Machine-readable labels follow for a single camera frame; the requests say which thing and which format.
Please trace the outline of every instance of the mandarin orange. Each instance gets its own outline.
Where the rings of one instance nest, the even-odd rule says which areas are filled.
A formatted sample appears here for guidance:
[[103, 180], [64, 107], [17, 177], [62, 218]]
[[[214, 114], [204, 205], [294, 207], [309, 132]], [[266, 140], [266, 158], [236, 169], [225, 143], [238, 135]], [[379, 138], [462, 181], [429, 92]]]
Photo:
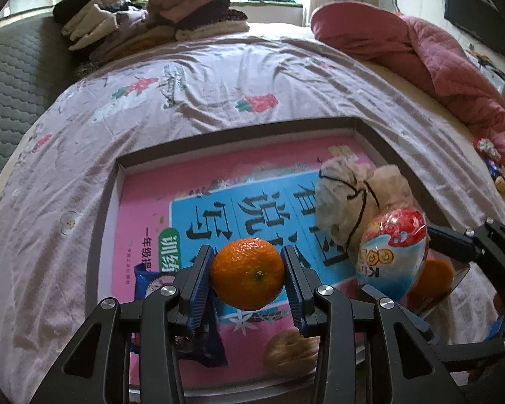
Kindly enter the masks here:
[[259, 310], [282, 290], [284, 263], [272, 244], [244, 238], [221, 248], [211, 265], [210, 279], [222, 302], [240, 310]]
[[410, 290], [412, 296], [436, 298], [449, 293], [455, 277], [452, 264], [444, 260], [427, 258], [419, 281]]

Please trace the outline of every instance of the stack of clothes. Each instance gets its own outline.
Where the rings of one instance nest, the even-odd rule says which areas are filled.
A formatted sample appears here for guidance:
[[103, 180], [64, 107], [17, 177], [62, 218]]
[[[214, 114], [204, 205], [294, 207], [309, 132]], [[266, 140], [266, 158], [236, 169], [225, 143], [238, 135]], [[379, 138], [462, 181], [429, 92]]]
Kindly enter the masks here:
[[230, 0], [150, 0], [149, 22], [173, 26], [178, 41], [248, 32], [247, 16]]
[[83, 62], [78, 78], [176, 40], [249, 30], [247, 16], [230, 9], [230, 0], [63, 0], [53, 13]]

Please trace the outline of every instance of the plastic bag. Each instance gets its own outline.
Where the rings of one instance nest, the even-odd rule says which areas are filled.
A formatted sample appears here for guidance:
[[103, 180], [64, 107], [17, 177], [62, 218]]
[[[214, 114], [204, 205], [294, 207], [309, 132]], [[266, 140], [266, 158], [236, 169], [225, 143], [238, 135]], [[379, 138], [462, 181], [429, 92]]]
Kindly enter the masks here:
[[320, 169], [316, 187], [316, 224], [357, 261], [367, 225], [378, 215], [413, 205], [408, 181], [396, 165], [379, 168], [333, 158]]

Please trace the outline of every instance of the bed sheet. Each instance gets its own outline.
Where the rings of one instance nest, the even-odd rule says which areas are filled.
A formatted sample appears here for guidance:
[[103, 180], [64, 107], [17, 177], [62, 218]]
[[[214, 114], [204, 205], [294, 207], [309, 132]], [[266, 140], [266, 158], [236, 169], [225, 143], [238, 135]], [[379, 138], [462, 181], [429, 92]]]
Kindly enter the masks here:
[[[455, 229], [487, 216], [505, 223], [505, 202], [462, 123], [390, 71], [315, 41], [310, 29], [252, 25], [130, 56], [66, 90], [1, 175], [4, 393], [27, 403], [84, 319], [89, 238], [118, 156], [200, 133], [341, 115], [375, 128]], [[473, 267], [432, 325], [446, 341], [483, 339], [496, 318], [493, 293]]]

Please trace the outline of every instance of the pink quilt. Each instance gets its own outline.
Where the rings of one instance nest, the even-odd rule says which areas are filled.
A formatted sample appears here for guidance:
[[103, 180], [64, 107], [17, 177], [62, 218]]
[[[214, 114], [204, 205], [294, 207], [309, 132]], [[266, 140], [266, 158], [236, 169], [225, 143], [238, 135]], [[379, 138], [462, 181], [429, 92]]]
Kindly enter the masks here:
[[312, 16], [314, 37], [355, 59], [389, 68], [439, 101], [476, 137], [493, 141], [505, 165], [505, 101], [454, 37], [420, 18], [336, 1]]

